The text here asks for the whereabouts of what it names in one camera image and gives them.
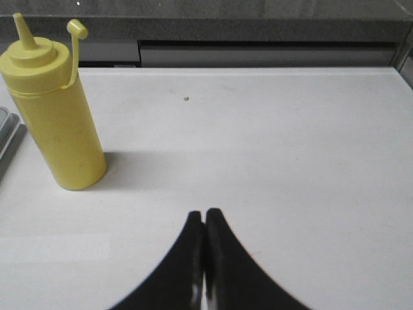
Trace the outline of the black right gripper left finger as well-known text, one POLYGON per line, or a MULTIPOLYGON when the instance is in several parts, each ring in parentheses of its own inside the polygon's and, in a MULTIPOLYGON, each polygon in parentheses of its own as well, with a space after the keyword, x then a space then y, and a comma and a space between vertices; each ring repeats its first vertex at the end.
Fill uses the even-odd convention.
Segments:
POLYGON ((205 226, 199 211, 186 222, 158 266, 113 309, 200 309, 205 226))

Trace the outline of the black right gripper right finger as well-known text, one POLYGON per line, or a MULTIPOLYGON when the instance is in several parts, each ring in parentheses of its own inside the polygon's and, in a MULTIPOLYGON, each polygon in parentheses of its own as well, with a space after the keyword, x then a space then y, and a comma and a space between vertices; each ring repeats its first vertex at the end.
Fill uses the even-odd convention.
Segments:
POLYGON ((220 209, 206 213, 209 309, 307 309, 269 277, 239 242, 220 209))

